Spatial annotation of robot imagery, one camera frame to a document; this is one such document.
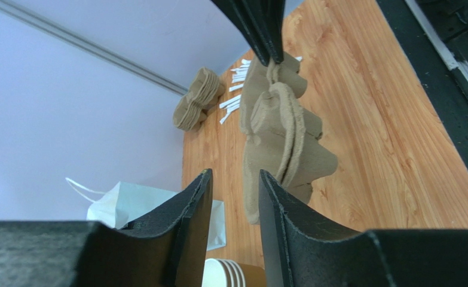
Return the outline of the brown cardboard cup carrier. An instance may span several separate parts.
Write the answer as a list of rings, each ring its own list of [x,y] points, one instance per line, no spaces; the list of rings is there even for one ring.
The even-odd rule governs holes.
[[[259,172],[268,171],[291,195],[309,203],[312,182],[333,174],[335,154],[323,147],[322,120],[298,99],[307,80],[300,62],[288,53],[268,68],[253,59],[240,100],[239,129],[246,135],[243,153],[243,197],[250,224],[259,223]]]

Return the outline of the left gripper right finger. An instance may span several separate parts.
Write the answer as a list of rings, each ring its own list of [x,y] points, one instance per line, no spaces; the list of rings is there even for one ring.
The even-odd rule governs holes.
[[[468,230],[352,230],[266,170],[259,219],[268,286],[468,286]]]

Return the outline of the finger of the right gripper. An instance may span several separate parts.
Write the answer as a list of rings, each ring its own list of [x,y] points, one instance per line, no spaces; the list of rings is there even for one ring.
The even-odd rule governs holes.
[[[284,61],[282,24],[285,11],[285,0],[259,1],[260,36],[270,58],[280,64]]]
[[[262,43],[262,38],[255,28],[243,1],[238,0],[211,0],[241,32],[259,61],[267,66],[270,54]]]

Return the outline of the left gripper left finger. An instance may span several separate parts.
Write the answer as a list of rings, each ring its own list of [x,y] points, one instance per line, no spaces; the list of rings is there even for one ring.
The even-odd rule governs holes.
[[[115,230],[97,221],[0,221],[0,286],[200,286],[213,172]]]

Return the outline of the white paper bag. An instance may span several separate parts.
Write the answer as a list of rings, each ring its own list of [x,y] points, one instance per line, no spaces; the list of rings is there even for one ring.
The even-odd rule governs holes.
[[[107,192],[91,190],[70,178],[66,182],[79,195],[88,200],[86,220],[100,221],[110,228],[121,229],[129,222],[174,197],[177,192],[154,187],[118,182]],[[227,245],[224,202],[214,200],[210,217],[207,250],[223,248]]]

